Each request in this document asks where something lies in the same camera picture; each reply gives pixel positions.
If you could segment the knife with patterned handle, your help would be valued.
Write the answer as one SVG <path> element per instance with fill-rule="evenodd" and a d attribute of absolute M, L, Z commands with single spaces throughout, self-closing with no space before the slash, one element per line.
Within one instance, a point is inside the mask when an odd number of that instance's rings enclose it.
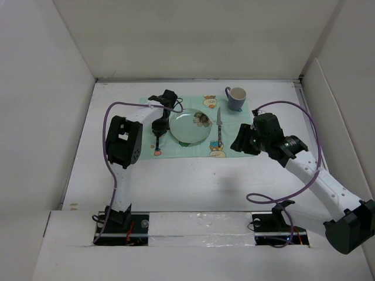
<path fill-rule="evenodd" d="M 221 147 L 222 146 L 222 137 L 221 137 L 222 122 L 221 122 L 221 108 L 220 107 L 217 110 L 216 124 L 217 124 L 217 127 L 218 127 L 218 143 L 219 143 L 219 147 Z"/>

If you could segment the fork with black handle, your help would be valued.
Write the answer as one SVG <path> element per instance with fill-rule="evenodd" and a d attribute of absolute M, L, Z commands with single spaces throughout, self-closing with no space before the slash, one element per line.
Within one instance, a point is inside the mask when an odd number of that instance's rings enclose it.
<path fill-rule="evenodd" d="M 155 145 L 155 151 L 160 151 L 160 147 L 159 147 L 159 140 L 160 140 L 160 134 L 157 134 L 156 135 L 156 145 Z"/>

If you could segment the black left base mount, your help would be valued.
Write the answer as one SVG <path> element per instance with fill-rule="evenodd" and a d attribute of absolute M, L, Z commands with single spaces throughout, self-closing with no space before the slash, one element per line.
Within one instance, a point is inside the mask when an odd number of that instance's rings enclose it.
<path fill-rule="evenodd" d="M 126 211 L 110 211 L 106 225 L 105 215 L 109 210 L 93 215 L 96 230 L 93 244 L 97 246 L 148 246 L 150 213 L 132 212 L 131 206 Z"/>

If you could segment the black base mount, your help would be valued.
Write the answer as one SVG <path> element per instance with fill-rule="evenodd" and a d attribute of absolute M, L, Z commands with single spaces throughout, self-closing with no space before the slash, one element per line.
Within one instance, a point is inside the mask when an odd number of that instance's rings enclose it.
<path fill-rule="evenodd" d="M 271 211 L 255 211 L 251 213 L 251 221 L 247 228 L 253 232 L 256 246 L 271 246 L 281 248 L 285 245 L 309 246 L 306 229 L 290 225 L 289 219 L 284 218 L 283 207 L 291 205 L 287 200 L 276 204 Z"/>
<path fill-rule="evenodd" d="M 110 211 L 106 225 L 105 215 L 109 210 L 93 215 L 96 230 L 93 244 L 97 246 L 148 246 L 150 213 L 132 212 L 131 206 L 126 211 Z"/>

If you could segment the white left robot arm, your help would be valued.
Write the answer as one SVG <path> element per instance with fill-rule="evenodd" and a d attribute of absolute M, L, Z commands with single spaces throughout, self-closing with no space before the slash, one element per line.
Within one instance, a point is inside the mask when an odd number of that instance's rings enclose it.
<path fill-rule="evenodd" d="M 105 209 L 105 217 L 118 232 L 126 231 L 131 223 L 130 173 L 141 155 L 143 129 L 151 126 L 156 140 L 165 135 L 177 100 L 175 92 L 165 90 L 162 95 L 149 97 L 145 104 L 134 104 L 137 110 L 128 116 L 112 117 L 109 128 L 103 129 L 107 134 L 106 165 L 115 183 L 115 194 Z"/>

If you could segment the green floral ceramic plate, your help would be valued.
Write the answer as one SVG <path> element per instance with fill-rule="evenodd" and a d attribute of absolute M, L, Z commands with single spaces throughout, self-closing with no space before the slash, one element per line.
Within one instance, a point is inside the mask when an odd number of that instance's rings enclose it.
<path fill-rule="evenodd" d="M 212 121 L 198 109 L 184 109 L 175 113 L 169 122 L 172 136 L 181 143 L 195 144 L 205 140 L 211 132 Z"/>

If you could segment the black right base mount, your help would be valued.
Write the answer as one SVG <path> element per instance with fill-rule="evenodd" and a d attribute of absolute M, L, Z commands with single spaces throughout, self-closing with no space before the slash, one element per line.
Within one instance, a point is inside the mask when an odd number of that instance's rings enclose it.
<path fill-rule="evenodd" d="M 276 204 L 271 211 L 255 211 L 251 213 L 251 221 L 247 228 L 253 232 L 256 246 L 271 246 L 281 248 L 285 245 L 309 246 L 306 229 L 290 225 L 289 219 L 284 218 L 283 207 L 291 205 L 287 200 Z"/>

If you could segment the green cartoon cloth placemat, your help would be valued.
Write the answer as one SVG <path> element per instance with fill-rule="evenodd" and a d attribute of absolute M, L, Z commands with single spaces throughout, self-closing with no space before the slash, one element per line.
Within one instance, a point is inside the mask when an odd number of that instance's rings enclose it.
<path fill-rule="evenodd" d="M 170 130 L 160 137 L 160 151 L 155 151 L 156 137 L 151 131 L 151 126 L 143 129 L 142 150 L 140 159 L 163 159 L 177 157 L 242 157 L 245 153 L 235 152 L 230 149 L 231 144 L 240 129 L 241 124 L 251 124 L 253 116 L 249 112 L 249 107 L 244 104 L 241 111 L 232 111 L 228 107 L 228 99 L 225 95 L 191 95 L 181 98 L 180 109 L 198 109 L 204 112 L 212 121 L 210 135 L 203 141 L 195 144 L 181 143 L 176 140 Z M 221 108 L 221 137 L 222 146 L 218 143 L 218 127 L 216 124 L 217 110 Z"/>

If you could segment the blue-grey ceramic mug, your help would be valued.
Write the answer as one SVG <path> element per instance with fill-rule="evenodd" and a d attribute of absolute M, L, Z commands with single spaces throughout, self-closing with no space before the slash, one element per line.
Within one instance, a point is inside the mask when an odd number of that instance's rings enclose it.
<path fill-rule="evenodd" d="M 240 87 L 226 87 L 225 94 L 228 99 L 228 107 L 232 111 L 239 111 L 244 105 L 247 98 L 247 93 L 243 88 Z"/>

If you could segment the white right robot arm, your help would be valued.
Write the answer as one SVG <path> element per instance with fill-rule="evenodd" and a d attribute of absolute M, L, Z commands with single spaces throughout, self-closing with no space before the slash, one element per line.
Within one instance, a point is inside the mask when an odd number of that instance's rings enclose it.
<path fill-rule="evenodd" d="M 347 255 L 374 236 L 374 201 L 364 201 L 340 184 L 296 136 L 285 136 L 278 118 L 272 113 L 254 117 L 241 124 L 230 148 L 236 152 L 259 155 L 262 152 L 300 179 L 305 187 L 289 196 L 264 197 L 263 204 L 274 204 L 272 226 L 283 231 L 292 223 L 324 236 L 338 252 Z M 311 191 L 325 206 L 327 214 L 304 211 L 293 198 Z"/>

